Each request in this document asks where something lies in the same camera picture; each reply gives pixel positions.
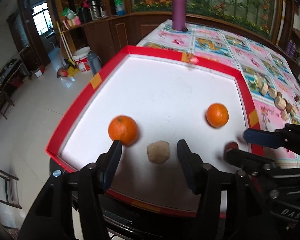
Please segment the colourful patterned tablecloth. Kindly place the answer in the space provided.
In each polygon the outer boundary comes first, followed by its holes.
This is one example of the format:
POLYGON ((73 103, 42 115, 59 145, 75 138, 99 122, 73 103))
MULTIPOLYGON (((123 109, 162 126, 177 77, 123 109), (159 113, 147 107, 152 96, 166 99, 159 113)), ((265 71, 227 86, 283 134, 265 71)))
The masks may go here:
POLYGON ((253 97, 262 130, 272 132, 287 123, 300 125, 300 100, 294 100, 296 95, 300 99, 300 83, 280 54, 222 29, 194 23, 187 23, 186 28, 186 32, 173 30, 172 21, 166 20, 144 37, 138 46, 187 52, 235 68, 242 73, 253 97), (259 93, 264 82, 278 91, 277 96, 293 106, 287 121, 281 118, 282 111, 275 106, 275 99, 259 93))

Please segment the small beige biscuit cylinder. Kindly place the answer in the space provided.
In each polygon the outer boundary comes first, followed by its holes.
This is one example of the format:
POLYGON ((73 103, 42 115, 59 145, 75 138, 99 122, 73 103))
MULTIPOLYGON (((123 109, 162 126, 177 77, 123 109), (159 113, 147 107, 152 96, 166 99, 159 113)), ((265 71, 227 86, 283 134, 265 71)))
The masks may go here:
POLYGON ((268 89, 268 95, 270 96, 270 98, 276 99, 277 94, 278 94, 278 91, 275 88, 270 87, 268 89))

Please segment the red date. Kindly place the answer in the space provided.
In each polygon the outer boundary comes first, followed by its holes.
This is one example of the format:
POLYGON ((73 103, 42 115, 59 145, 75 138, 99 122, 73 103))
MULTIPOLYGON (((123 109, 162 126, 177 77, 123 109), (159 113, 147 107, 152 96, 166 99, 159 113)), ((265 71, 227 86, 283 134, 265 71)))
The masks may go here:
POLYGON ((224 147, 224 153, 226 153, 232 149, 239 149, 239 145, 237 142, 231 141, 231 142, 227 143, 224 147))

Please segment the beige biscuit chunk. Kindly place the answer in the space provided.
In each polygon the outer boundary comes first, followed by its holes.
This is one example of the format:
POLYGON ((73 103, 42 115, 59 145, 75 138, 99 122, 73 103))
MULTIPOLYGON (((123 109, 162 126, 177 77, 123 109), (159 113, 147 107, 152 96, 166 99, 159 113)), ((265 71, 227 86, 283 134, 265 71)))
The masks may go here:
POLYGON ((278 108, 278 109, 280 109, 281 111, 284 111, 285 110, 285 108, 286 108, 286 101, 285 101, 285 99, 283 98, 283 97, 281 97, 281 96, 277 96, 276 98, 275 98, 275 106, 278 108))

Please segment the wooden chair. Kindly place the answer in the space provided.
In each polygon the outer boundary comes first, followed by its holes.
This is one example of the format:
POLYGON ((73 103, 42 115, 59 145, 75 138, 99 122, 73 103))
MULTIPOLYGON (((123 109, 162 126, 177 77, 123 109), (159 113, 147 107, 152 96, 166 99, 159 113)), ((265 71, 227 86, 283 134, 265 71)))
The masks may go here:
POLYGON ((18 177, 0 169, 0 203, 22 209, 18 197, 18 181, 18 177))

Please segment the round beige biscuit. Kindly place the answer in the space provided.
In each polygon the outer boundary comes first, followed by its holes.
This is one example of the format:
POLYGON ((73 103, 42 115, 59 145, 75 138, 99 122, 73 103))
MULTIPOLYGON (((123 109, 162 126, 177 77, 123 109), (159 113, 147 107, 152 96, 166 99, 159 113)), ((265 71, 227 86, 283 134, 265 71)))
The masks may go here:
POLYGON ((170 158, 170 145, 166 141, 157 141, 147 146, 148 160, 153 164, 163 164, 170 158))

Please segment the purple thermos bottle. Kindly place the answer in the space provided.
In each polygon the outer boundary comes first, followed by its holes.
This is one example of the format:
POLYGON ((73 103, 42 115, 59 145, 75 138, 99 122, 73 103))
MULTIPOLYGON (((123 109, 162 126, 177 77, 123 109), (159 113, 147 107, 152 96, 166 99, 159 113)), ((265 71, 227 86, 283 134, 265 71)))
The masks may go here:
POLYGON ((172 0, 172 28, 183 31, 186 23, 187 0, 172 0))

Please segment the red white tray box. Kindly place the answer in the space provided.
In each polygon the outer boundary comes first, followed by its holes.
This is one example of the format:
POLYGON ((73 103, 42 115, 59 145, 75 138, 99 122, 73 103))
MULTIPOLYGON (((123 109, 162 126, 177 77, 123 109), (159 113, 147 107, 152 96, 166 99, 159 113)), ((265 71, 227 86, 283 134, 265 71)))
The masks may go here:
POLYGON ((223 158, 227 143, 263 154, 261 146, 243 140, 247 128, 260 124, 239 70, 204 58, 192 64, 185 53, 136 46, 122 49, 90 80, 57 126, 47 154, 69 172, 95 162, 111 146, 108 127, 118 115, 134 119, 139 137, 123 148, 106 195, 155 213, 193 217, 199 204, 179 163, 179 140, 203 162, 229 173, 236 168, 223 158), (213 103, 229 112, 221 128, 206 119, 213 103), (161 140, 169 143, 170 158, 153 164, 147 146, 161 140))

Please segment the grey thermos jug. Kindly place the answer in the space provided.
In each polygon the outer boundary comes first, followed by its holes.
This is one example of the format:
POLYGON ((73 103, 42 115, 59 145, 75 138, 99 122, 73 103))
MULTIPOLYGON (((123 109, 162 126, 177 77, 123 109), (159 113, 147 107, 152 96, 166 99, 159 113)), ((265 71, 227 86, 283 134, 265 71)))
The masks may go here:
POLYGON ((101 60, 93 51, 88 53, 88 62, 94 75, 101 70, 101 60))

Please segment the orange fruit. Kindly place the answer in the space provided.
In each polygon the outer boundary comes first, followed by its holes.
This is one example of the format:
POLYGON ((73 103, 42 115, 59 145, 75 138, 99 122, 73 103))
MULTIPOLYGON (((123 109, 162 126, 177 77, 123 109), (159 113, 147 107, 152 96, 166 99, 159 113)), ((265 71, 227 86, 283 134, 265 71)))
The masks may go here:
POLYGON ((108 127, 108 134, 112 141, 119 140, 125 146, 130 146, 139 137, 137 123, 129 116, 118 115, 111 120, 108 127))
POLYGON ((206 110, 206 119, 210 126, 221 128, 229 121, 229 112, 221 103, 213 103, 206 110))

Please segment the wooden cabinet counter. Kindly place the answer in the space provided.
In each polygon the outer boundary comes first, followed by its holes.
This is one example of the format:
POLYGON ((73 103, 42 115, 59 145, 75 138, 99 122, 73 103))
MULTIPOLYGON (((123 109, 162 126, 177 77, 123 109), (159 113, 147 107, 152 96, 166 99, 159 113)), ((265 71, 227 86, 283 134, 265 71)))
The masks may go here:
MULTIPOLYGON (((76 26, 66 30, 65 36, 72 52, 89 46, 101 58, 102 63, 107 63, 122 48, 127 45, 136 45, 162 22, 171 18, 170 12, 134 12, 76 26)), ((295 75, 300 74, 300 64, 288 57, 280 47, 261 35, 232 23, 206 16, 187 14, 186 21, 230 31, 261 43, 286 58, 295 75)))

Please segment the square beige biscuit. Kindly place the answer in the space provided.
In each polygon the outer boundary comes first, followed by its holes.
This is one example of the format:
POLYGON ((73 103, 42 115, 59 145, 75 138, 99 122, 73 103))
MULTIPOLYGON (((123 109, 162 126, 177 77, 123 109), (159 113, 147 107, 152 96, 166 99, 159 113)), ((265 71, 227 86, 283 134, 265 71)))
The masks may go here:
POLYGON ((287 121, 287 120, 288 120, 288 116, 289 116, 288 112, 286 111, 286 109, 284 109, 284 110, 281 112, 281 118, 282 118, 283 120, 287 121))

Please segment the white red bucket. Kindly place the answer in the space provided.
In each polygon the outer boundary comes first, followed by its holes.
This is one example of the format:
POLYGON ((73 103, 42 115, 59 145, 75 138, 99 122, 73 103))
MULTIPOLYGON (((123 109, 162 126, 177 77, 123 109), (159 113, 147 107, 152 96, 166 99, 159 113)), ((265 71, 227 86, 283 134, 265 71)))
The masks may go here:
POLYGON ((88 55, 90 53, 90 47, 83 47, 73 53, 73 59, 77 68, 81 72, 88 72, 90 71, 90 65, 88 61, 88 55))

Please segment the purple bottles on shelf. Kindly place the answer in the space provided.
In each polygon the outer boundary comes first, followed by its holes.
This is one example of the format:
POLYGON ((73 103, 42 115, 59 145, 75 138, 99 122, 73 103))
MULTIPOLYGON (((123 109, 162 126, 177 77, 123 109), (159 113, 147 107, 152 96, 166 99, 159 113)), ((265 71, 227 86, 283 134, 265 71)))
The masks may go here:
POLYGON ((287 44, 286 51, 285 51, 286 54, 290 58, 293 58, 295 51, 296 51, 296 44, 295 44, 295 42, 293 42, 292 40, 289 40, 288 44, 287 44))

